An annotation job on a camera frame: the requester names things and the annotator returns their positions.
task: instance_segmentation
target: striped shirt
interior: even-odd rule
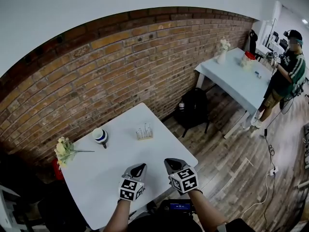
[[[304,55],[295,54],[288,50],[281,57],[280,64],[288,73],[293,83],[290,83],[279,71],[272,76],[269,85],[282,97],[288,96],[293,90],[293,84],[297,83],[306,69]]]

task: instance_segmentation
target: flower vase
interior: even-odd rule
[[[224,64],[227,50],[222,50],[221,54],[217,58],[218,64]]]

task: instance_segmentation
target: wooden floor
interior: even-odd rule
[[[305,93],[309,86],[305,84]],[[204,134],[205,124],[190,129],[182,138],[184,129],[170,118],[165,122],[169,130],[198,160],[196,169],[200,188],[204,195],[224,215],[233,220],[254,203],[264,200],[267,189],[265,176],[273,167],[270,165],[264,128],[260,130],[239,129],[227,140],[223,135],[245,113],[218,86],[207,92],[209,99],[210,126]],[[287,114],[280,114],[268,128],[267,139],[275,150],[273,162],[279,168],[276,174],[275,193],[267,212],[265,209],[273,192],[274,177],[267,177],[269,194],[264,204],[254,206],[243,219],[257,232],[289,231],[297,210],[307,194],[307,189],[298,190],[299,183],[309,179],[304,168],[303,125],[309,122],[309,98],[304,93],[295,98]],[[277,106],[263,124],[266,127],[280,111]],[[178,193],[169,191],[157,201],[179,198]]]

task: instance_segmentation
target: red object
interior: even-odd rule
[[[57,158],[53,159],[52,165],[53,165],[53,169],[54,169],[54,172],[55,172],[55,175],[56,175],[56,179],[57,180],[64,180],[64,177],[63,177],[62,171],[60,169],[60,166],[58,164]]]
[[[246,51],[246,52],[245,52],[245,55],[246,55],[249,59],[255,60],[255,56],[254,56],[251,52]]]

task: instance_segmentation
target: forearm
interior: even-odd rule
[[[188,194],[205,232],[214,232],[218,225],[227,222],[227,219],[212,206],[201,192],[192,190]]]
[[[112,215],[112,218],[106,225],[104,232],[125,232],[127,230],[130,201],[120,200]]]
[[[288,80],[290,83],[293,82],[291,77],[289,76],[289,73],[281,65],[278,65],[277,69],[285,77],[286,80]]]

